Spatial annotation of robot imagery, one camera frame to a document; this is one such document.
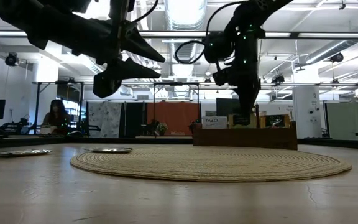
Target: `patterned backdrop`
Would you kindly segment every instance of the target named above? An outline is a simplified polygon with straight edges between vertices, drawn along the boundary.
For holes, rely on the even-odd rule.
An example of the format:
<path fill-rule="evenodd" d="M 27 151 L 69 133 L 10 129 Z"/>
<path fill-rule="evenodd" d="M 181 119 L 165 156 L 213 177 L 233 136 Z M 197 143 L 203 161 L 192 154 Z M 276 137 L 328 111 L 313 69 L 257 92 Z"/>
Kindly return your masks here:
<path fill-rule="evenodd" d="M 121 118 L 121 103 L 89 102 L 89 125 L 99 126 L 100 131 L 91 131 L 91 138 L 118 138 Z"/>

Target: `woman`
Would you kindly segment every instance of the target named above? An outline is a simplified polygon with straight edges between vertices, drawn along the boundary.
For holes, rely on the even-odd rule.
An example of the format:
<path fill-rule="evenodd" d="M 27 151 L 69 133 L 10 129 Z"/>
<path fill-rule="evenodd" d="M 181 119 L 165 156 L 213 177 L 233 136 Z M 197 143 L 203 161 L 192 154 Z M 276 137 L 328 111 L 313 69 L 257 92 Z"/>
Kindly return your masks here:
<path fill-rule="evenodd" d="M 70 115 L 67 114 L 65 105 L 61 100 L 52 100 L 50 111 L 45 115 L 42 126 L 50 126 L 50 134 L 66 135 Z"/>

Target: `orange partition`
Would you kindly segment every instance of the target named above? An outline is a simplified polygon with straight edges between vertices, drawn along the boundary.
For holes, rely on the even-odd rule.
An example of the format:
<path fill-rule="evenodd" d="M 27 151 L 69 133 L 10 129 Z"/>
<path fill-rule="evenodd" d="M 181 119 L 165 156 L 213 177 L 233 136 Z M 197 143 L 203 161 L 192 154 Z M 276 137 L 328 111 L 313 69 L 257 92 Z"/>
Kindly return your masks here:
<path fill-rule="evenodd" d="M 147 104 L 147 123 L 153 120 L 153 103 Z M 196 103 L 167 103 L 160 102 L 155 104 L 155 119 L 168 126 L 166 136 L 175 133 L 185 133 L 191 136 L 189 125 L 198 119 L 198 105 Z"/>

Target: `woven round mat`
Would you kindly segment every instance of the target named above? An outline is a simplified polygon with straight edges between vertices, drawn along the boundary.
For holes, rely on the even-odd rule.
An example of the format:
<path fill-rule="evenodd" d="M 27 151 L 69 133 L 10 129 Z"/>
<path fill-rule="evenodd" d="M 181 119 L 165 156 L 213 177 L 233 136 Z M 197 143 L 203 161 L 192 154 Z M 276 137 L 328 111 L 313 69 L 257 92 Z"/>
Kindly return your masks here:
<path fill-rule="evenodd" d="M 70 164 L 100 174 L 200 182 L 300 180 L 352 169 L 342 160 L 305 152 L 191 146 L 135 147 L 129 154 L 87 152 Z"/>

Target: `long dark hair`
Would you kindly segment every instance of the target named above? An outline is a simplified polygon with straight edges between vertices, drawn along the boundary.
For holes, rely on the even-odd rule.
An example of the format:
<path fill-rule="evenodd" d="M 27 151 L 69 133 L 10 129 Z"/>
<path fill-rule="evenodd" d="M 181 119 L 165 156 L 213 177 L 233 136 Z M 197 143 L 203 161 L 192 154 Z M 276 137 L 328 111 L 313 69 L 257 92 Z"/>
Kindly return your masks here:
<path fill-rule="evenodd" d="M 55 112 L 53 111 L 53 107 L 57 106 L 59 108 L 59 111 L 57 113 L 57 117 L 55 116 Z M 66 118 L 67 112 L 65 105 L 63 104 L 62 100 L 52 100 L 50 102 L 50 111 L 49 111 L 49 123 L 55 124 L 55 123 L 63 123 Z"/>

